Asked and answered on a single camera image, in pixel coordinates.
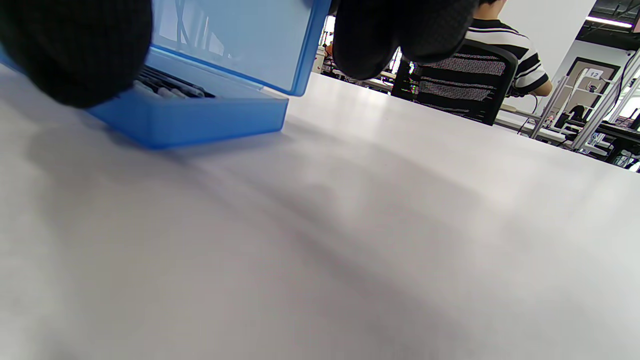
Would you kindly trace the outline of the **person's right hand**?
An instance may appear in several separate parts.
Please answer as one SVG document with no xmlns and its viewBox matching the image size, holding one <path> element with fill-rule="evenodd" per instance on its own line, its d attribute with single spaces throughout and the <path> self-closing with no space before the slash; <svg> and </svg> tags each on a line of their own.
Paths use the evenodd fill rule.
<svg viewBox="0 0 640 360">
<path fill-rule="evenodd" d="M 367 80 L 401 48 L 435 63 L 459 47 L 477 0 L 334 0 L 333 58 L 346 75 Z M 150 0 L 3 0 L 1 46 L 44 94 L 89 109 L 128 91 L 153 36 Z"/>
</svg>

